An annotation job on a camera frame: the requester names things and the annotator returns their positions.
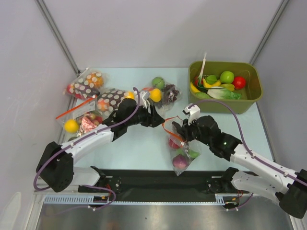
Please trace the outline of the red fake apple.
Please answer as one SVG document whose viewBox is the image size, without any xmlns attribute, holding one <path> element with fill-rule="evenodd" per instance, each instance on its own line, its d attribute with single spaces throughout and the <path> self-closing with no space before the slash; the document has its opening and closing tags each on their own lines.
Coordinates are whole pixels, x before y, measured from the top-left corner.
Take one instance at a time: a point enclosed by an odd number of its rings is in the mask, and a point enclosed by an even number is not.
<svg viewBox="0 0 307 230">
<path fill-rule="evenodd" d="M 169 137 L 168 146 L 170 147 L 170 149 L 177 150 L 181 148 L 181 140 L 178 138 Z"/>
</svg>

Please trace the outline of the clear orange-zip plastic bag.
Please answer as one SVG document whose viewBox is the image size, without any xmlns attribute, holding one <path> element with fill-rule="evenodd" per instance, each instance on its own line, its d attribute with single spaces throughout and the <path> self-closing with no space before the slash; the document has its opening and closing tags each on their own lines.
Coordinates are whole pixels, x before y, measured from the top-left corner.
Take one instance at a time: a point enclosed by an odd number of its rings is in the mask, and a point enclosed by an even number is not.
<svg viewBox="0 0 307 230">
<path fill-rule="evenodd" d="M 172 132 L 175 132 L 173 130 L 173 127 L 172 127 L 172 122 L 173 121 L 183 122 L 183 120 L 179 116 L 174 116 L 174 117 L 166 118 L 165 122 L 162 124 L 163 130 L 166 132 L 166 143 L 167 143 L 167 147 L 168 147 L 168 151 L 169 151 L 169 156 L 170 156 L 171 164 L 172 164 L 172 159 L 174 157 L 176 157 L 177 155 L 179 155 L 179 154 L 177 154 L 177 149 L 170 149 L 170 147 L 168 146 L 168 138 L 172 137 L 171 136 Z M 194 141 L 182 141 L 180 149 L 183 149 L 185 152 L 188 152 L 189 149 L 192 149 L 192 150 L 200 153 L 200 155 L 201 155 L 200 147 L 199 147 L 198 143 L 195 140 Z M 186 158 L 186 159 L 188 161 L 188 167 L 189 167 L 192 164 L 192 162 L 195 161 L 197 158 L 194 159 L 194 160 L 191 160 L 189 158 Z M 187 168 L 185 168 L 185 169 L 175 168 L 173 166 L 173 164 L 172 164 L 172 168 L 173 168 L 173 171 L 175 172 L 176 176 L 180 176 L 187 169 Z"/>
</svg>

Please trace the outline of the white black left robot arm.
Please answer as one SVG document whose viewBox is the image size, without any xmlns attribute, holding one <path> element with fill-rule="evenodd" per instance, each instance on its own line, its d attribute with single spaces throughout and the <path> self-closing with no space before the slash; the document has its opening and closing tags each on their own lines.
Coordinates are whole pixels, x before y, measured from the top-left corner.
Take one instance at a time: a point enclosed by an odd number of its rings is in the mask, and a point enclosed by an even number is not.
<svg viewBox="0 0 307 230">
<path fill-rule="evenodd" d="M 89 133 L 62 144 L 54 141 L 47 144 L 36 168 L 35 190 L 40 190 L 37 180 L 41 178 L 54 192 L 73 185 L 88 185 L 96 192 L 102 191 L 106 185 L 102 173 L 94 166 L 80 168 L 75 164 L 96 148 L 123 136 L 130 126 L 154 128 L 164 122 L 153 105 L 139 105 L 134 99 L 124 99 L 117 110 Z"/>
</svg>

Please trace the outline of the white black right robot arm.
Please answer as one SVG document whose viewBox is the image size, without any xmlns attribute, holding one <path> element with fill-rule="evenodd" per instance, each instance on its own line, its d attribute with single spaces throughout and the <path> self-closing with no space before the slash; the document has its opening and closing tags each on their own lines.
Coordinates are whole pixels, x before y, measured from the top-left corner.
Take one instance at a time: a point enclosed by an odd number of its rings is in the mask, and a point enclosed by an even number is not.
<svg viewBox="0 0 307 230">
<path fill-rule="evenodd" d="M 273 201 L 294 218 L 304 217 L 307 212 L 306 170 L 297 172 L 262 157 L 248 148 L 242 139 L 222 132 L 209 115 L 191 124 L 187 119 L 182 124 L 172 122 L 172 126 L 184 140 L 199 141 L 207 145 L 215 156 L 253 172 L 249 175 L 237 169 L 228 170 L 229 175 L 221 180 L 226 192 L 235 189 L 249 191 Z"/>
</svg>

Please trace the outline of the yellow fake pear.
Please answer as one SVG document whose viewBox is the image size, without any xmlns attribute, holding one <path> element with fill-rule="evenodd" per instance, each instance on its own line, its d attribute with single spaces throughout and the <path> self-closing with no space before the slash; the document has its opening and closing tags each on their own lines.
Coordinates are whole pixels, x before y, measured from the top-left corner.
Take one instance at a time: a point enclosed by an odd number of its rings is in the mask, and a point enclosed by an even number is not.
<svg viewBox="0 0 307 230">
<path fill-rule="evenodd" d="M 162 99 L 162 92 L 160 89 L 153 89 L 150 91 L 150 96 L 149 98 L 153 101 L 153 102 L 159 102 Z"/>
</svg>

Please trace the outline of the clear bag with grapes pear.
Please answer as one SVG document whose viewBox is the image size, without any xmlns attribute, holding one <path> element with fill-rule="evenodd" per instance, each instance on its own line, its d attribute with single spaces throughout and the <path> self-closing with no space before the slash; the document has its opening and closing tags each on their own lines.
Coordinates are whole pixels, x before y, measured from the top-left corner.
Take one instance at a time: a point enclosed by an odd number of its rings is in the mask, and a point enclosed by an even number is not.
<svg viewBox="0 0 307 230">
<path fill-rule="evenodd" d="M 167 82 L 164 78 L 158 76 L 151 80 L 150 84 L 147 84 L 142 91 L 150 92 L 153 89 L 160 89 L 162 92 L 162 99 L 159 102 L 153 102 L 150 98 L 148 101 L 150 105 L 155 106 L 159 114 L 164 115 L 169 111 L 177 102 L 181 99 L 181 90 L 175 84 Z"/>
</svg>

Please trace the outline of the purple fake onion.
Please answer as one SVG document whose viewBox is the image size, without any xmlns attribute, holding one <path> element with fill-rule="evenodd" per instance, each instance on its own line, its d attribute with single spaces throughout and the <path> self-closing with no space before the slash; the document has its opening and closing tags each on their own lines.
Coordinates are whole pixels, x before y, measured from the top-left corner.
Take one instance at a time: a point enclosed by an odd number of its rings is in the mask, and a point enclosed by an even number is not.
<svg viewBox="0 0 307 230">
<path fill-rule="evenodd" d="M 177 155 L 172 159 L 172 164 L 175 168 L 185 169 L 188 167 L 187 159 L 182 155 Z"/>
</svg>

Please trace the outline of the polka dot bag middle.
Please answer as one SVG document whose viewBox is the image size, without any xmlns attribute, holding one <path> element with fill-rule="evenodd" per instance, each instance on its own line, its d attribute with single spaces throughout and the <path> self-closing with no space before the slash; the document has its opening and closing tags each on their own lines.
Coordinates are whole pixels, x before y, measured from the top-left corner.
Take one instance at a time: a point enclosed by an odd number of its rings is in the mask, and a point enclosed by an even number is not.
<svg viewBox="0 0 307 230">
<path fill-rule="evenodd" d="M 135 94 L 131 91 L 116 88 L 104 88 L 97 98 L 97 109 L 103 118 L 108 118 L 113 111 L 118 109 L 119 104 L 127 98 L 135 99 Z"/>
</svg>

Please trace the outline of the fake green onion stalk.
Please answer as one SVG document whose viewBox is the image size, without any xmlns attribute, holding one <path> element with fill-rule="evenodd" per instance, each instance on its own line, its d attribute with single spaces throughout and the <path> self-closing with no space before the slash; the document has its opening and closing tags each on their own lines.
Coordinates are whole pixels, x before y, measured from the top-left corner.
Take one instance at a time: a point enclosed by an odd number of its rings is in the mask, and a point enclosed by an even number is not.
<svg viewBox="0 0 307 230">
<path fill-rule="evenodd" d="M 204 58 L 202 60 L 202 66 L 201 66 L 201 70 L 200 70 L 200 73 L 199 73 L 199 76 L 198 76 L 198 85 L 201 85 L 201 83 L 202 83 L 204 67 L 205 67 L 205 64 L 206 64 L 206 56 L 207 56 L 207 52 L 204 53 Z"/>
</svg>

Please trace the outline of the fake napa cabbage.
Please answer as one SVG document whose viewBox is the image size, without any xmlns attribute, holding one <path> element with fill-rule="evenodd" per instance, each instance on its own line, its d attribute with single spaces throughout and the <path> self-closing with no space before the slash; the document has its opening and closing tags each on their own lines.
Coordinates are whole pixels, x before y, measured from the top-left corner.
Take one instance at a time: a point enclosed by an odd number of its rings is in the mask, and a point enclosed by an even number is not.
<svg viewBox="0 0 307 230">
<path fill-rule="evenodd" d="M 239 100 L 241 94 L 232 92 L 226 88 L 209 89 L 207 94 L 214 99 Z"/>
</svg>

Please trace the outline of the orange-zip bag with lemon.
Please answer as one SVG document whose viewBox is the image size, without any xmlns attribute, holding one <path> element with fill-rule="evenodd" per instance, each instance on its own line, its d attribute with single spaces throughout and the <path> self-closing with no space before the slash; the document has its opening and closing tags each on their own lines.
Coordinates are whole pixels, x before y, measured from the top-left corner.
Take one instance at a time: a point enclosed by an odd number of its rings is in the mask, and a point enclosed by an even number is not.
<svg viewBox="0 0 307 230">
<path fill-rule="evenodd" d="M 64 131 L 63 142 L 81 137 L 103 122 L 104 119 L 97 109 L 96 104 L 97 97 L 92 97 L 56 117 L 56 121 L 62 126 Z M 68 133 L 65 131 L 64 124 L 69 119 L 74 119 L 79 124 L 79 130 L 76 133 Z"/>
</svg>

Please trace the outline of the green fake apple in bin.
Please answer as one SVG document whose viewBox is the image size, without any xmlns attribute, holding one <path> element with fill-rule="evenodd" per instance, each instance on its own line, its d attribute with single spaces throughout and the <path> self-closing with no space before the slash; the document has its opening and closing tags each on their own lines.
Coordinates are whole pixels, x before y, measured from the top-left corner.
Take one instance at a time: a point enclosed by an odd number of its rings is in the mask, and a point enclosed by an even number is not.
<svg viewBox="0 0 307 230">
<path fill-rule="evenodd" d="M 234 73 L 231 71 L 224 71 L 220 75 L 220 82 L 221 83 L 232 83 L 234 81 Z"/>
</svg>

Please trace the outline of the polka dot bag far left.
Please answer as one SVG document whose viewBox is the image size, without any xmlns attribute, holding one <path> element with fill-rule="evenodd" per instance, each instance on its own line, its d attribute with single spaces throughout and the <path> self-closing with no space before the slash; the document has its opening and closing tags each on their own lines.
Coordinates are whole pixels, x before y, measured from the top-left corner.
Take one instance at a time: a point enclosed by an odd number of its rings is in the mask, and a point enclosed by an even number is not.
<svg viewBox="0 0 307 230">
<path fill-rule="evenodd" d="M 76 79 L 69 83 L 64 94 L 80 100 L 98 97 L 104 88 L 108 75 L 94 68 L 86 68 Z"/>
</svg>

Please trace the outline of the red fake tomato in bin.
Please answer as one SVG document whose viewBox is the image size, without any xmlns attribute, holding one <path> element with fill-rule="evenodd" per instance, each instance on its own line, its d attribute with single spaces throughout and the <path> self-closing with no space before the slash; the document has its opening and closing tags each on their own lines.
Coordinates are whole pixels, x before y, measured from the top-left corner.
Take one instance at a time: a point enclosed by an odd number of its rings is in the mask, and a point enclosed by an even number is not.
<svg viewBox="0 0 307 230">
<path fill-rule="evenodd" d="M 245 87 L 246 80 L 242 76 L 235 76 L 232 84 L 234 85 L 235 90 L 241 90 Z"/>
</svg>

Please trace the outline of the olive green plastic bin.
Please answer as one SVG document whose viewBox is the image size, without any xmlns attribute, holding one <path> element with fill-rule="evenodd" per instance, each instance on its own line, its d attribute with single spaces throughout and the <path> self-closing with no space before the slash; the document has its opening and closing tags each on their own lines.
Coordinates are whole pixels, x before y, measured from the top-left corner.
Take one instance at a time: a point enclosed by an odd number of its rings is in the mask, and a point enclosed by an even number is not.
<svg viewBox="0 0 307 230">
<path fill-rule="evenodd" d="M 189 102 L 198 103 L 202 112 L 228 113 L 222 105 L 214 102 L 200 103 L 202 99 L 213 100 L 207 92 L 209 89 L 226 88 L 232 92 L 241 94 L 239 100 L 217 99 L 228 105 L 237 114 L 246 112 L 255 102 L 262 97 L 262 86 L 257 70 L 248 63 L 242 62 L 220 62 L 206 61 L 202 83 L 198 85 L 198 76 L 201 70 L 202 61 L 196 61 L 189 66 Z M 234 76 L 242 76 L 246 85 L 241 90 L 235 90 L 232 83 L 221 83 L 219 78 L 222 72 L 231 71 Z"/>
</svg>

